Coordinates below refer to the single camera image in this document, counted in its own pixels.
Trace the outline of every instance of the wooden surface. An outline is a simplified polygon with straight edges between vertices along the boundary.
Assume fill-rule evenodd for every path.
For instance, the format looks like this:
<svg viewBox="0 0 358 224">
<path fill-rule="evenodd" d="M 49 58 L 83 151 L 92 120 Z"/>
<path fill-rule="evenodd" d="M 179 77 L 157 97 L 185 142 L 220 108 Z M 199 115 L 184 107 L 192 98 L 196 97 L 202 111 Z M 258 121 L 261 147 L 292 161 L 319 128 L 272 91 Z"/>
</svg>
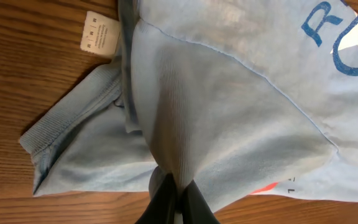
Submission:
<svg viewBox="0 0 358 224">
<path fill-rule="evenodd" d="M 358 12 L 358 0 L 348 1 Z M 32 198 L 19 136 L 95 66 L 79 49 L 86 11 L 117 19 L 112 0 L 0 0 L 0 223 L 134 223 L 148 193 L 70 192 Z M 251 196 L 222 223 L 358 223 L 358 203 Z"/>
</svg>

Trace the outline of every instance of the clothing tag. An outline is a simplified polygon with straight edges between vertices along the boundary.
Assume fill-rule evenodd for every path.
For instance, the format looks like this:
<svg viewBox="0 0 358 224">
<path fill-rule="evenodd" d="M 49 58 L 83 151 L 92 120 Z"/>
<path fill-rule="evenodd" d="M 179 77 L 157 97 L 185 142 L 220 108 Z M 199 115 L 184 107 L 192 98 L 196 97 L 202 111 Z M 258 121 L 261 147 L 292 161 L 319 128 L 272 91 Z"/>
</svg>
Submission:
<svg viewBox="0 0 358 224">
<path fill-rule="evenodd" d="M 116 52 L 119 34 L 118 21 L 88 11 L 82 33 L 81 50 L 112 58 Z"/>
</svg>

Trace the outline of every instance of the blue letter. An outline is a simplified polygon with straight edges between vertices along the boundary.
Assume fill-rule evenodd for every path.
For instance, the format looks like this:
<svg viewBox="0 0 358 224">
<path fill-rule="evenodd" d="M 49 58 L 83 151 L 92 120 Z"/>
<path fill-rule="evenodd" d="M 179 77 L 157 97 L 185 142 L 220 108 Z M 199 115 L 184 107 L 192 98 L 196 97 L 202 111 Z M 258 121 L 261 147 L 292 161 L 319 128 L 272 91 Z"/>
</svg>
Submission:
<svg viewBox="0 0 358 224">
<path fill-rule="evenodd" d="M 318 24 L 317 29 L 313 30 L 308 25 L 308 22 L 311 19 L 311 17 L 320 9 L 324 10 L 324 17 L 323 17 L 323 20 L 320 22 L 320 24 Z M 319 47 L 320 47 L 322 41 L 321 41 L 320 35 L 318 35 L 317 32 L 320 30 L 320 28 L 323 26 L 323 24 L 325 22 L 330 22 L 334 25 L 338 25 L 343 20 L 336 16 L 327 16 L 328 13 L 330 12 L 330 10 L 331 10 L 331 5 L 328 2 L 322 2 L 322 3 L 318 4 L 316 7 L 314 7 L 312 12 L 309 14 L 308 18 L 302 25 L 302 29 L 305 31 L 305 33 L 308 34 L 311 38 L 313 38 L 313 40 L 316 42 L 317 46 L 319 46 Z"/>
<path fill-rule="evenodd" d="M 339 34 L 339 37 L 336 39 L 334 46 L 333 46 L 333 58 L 334 58 L 334 64 L 335 64 L 336 69 L 338 69 L 338 71 L 340 71 L 346 75 L 350 75 L 350 76 L 358 76 L 358 68 L 349 67 L 349 66 L 345 65 L 344 63 L 342 63 L 341 59 L 339 58 L 338 47 L 339 47 L 339 44 L 341 43 L 342 38 L 351 29 L 353 29 L 353 27 L 356 26 L 357 24 L 358 24 L 358 16 L 351 22 L 351 24 L 345 29 L 344 32 Z"/>
</svg>

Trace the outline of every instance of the wood grain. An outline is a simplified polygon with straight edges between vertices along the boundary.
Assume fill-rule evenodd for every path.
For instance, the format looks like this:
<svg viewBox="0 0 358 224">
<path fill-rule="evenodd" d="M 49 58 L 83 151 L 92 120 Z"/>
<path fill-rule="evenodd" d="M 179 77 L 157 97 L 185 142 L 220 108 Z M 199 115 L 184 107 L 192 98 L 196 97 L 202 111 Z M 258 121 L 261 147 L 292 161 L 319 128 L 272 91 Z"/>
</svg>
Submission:
<svg viewBox="0 0 358 224">
<path fill-rule="evenodd" d="M 358 12 L 358 0 L 348 3 Z M 112 0 L 0 0 L 0 223 L 134 223 L 148 193 L 70 192 L 32 198 L 19 136 L 95 66 L 79 49 L 86 11 L 117 19 Z M 358 203 L 251 196 L 222 223 L 358 223 Z"/>
</svg>

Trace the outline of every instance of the fabric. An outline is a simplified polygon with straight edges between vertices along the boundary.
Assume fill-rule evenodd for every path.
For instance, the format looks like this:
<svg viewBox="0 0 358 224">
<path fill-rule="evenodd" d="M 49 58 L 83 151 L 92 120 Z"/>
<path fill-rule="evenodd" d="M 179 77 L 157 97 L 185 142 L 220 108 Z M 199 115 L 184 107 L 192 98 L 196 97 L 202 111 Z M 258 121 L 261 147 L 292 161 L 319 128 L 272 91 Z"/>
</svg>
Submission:
<svg viewBox="0 0 358 224">
<path fill-rule="evenodd" d="M 179 193 L 194 179 L 213 212 L 276 182 L 257 194 L 358 202 L 351 8 L 148 0 L 119 10 L 119 54 L 21 137 L 35 195 L 153 195 L 172 173 Z"/>
</svg>

